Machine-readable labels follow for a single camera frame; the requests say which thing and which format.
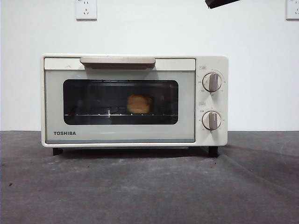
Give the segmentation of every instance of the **bread roll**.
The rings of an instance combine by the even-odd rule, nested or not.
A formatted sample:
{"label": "bread roll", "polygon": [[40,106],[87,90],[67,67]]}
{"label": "bread roll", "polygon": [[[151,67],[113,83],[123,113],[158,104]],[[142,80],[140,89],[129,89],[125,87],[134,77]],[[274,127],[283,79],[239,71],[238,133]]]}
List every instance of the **bread roll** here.
{"label": "bread roll", "polygon": [[132,94],[128,97],[127,110],[131,113],[148,113],[152,106],[152,99],[141,94]]}

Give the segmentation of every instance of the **oven foot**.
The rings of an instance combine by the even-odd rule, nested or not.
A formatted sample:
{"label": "oven foot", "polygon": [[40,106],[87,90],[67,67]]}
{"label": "oven foot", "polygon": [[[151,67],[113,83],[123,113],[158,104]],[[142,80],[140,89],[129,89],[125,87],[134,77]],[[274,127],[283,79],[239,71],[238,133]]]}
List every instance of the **oven foot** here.
{"label": "oven foot", "polygon": [[209,146],[208,153],[209,153],[209,157],[217,157],[218,156],[218,146]]}
{"label": "oven foot", "polygon": [[54,155],[59,155],[61,153],[63,153],[63,149],[62,148],[53,148],[53,156]]}

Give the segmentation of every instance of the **toshiba toaster oven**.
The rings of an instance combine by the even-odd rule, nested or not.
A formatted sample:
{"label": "toshiba toaster oven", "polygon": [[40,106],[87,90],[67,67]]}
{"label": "toshiba toaster oven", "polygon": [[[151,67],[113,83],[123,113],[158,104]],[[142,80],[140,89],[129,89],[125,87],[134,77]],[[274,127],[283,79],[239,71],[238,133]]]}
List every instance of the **toshiba toaster oven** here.
{"label": "toshiba toaster oven", "polygon": [[42,58],[42,145],[209,147],[228,140],[224,56]]}

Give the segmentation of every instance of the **timer knob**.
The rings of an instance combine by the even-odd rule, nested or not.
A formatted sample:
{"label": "timer knob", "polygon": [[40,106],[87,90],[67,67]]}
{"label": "timer knob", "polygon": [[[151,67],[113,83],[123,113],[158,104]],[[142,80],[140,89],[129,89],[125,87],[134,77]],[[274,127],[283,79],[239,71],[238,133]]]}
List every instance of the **timer knob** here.
{"label": "timer knob", "polygon": [[202,124],[208,130],[216,130],[221,124],[221,117],[215,111],[209,111],[202,116]]}
{"label": "timer knob", "polygon": [[202,85],[209,92],[215,92],[221,87],[221,77],[218,73],[210,72],[202,80]]}

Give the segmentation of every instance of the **oven door handle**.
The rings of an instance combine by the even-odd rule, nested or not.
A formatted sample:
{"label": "oven door handle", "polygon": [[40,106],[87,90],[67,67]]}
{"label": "oven door handle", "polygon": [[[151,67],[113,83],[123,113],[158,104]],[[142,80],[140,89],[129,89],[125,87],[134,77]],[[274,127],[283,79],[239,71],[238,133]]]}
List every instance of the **oven door handle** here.
{"label": "oven door handle", "polygon": [[145,70],[153,69],[156,59],[151,57],[81,57],[85,68]]}

